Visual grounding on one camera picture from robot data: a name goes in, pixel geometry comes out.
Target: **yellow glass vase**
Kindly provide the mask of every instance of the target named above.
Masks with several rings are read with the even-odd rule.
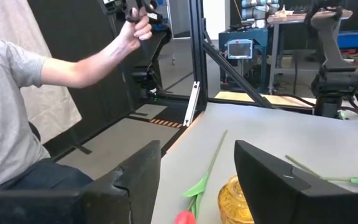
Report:
[[[222,224],[254,224],[237,176],[219,191],[218,205]]]

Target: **floor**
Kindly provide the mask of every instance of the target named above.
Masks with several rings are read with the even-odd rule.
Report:
[[[190,95],[193,83],[193,67],[189,39],[174,40],[167,44],[160,54],[160,69],[164,89],[176,95]],[[283,59],[283,66],[290,63]],[[208,95],[214,97],[220,91],[219,66],[207,57]],[[310,83],[314,76],[299,74],[296,94],[302,97],[313,97]],[[293,75],[282,75],[276,78],[282,93],[292,93]],[[144,105],[138,112],[153,117],[164,108]],[[134,119],[123,119],[105,130],[99,136],[87,142],[84,147],[92,150],[86,155],[79,150],[73,151],[59,161],[61,164],[77,167],[94,179],[97,179],[115,168],[124,159],[152,140],[160,140],[164,145],[176,132],[177,128],[161,126]]]

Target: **black metal frame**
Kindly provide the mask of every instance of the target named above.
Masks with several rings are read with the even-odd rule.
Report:
[[[204,111],[208,103],[208,80],[206,74],[206,54],[204,51],[204,10],[203,0],[188,0],[190,8],[191,54],[193,57],[194,81],[200,82],[197,109]]]
[[[238,74],[233,67],[215,50],[203,18],[203,0],[189,0],[191,53],[193,56],[193,74],[195,82],[200,82],[197,109],[204,111],[208,103],[208,81],[206,69],[206,53],[253,99],[258,106],[272,109],[272,104],[259,95],[257,91]]]

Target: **metal bracket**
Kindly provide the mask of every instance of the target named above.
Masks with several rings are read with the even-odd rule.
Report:
[[[189,104],[187,105],[185,120],[183,122],[184,127],[189,127],[190,124],[193,122],[194,112],[196,111],[196,105],[197,105],[199,93],[200,93],[200,82],[194,82],[193,88],[191,89]]]
[[[353,101],[358,106],[358,102],[357,102],[356,97],[353,97]],[[347,100],[344,100],[342,102],[342,106],[352,107],[352,105]],[[339,115],[340,115],[341,119],[343,119],[343,120],[346,120],[346,121],[358,121],[358,114],[353,112],[353,111],[339,110],[338,112],[339,112]]]

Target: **red tulip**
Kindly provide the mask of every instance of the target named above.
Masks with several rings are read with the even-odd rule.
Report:
[[[175,219],[175,224],[196,224],[196,218],[189,211],[182,211]]]

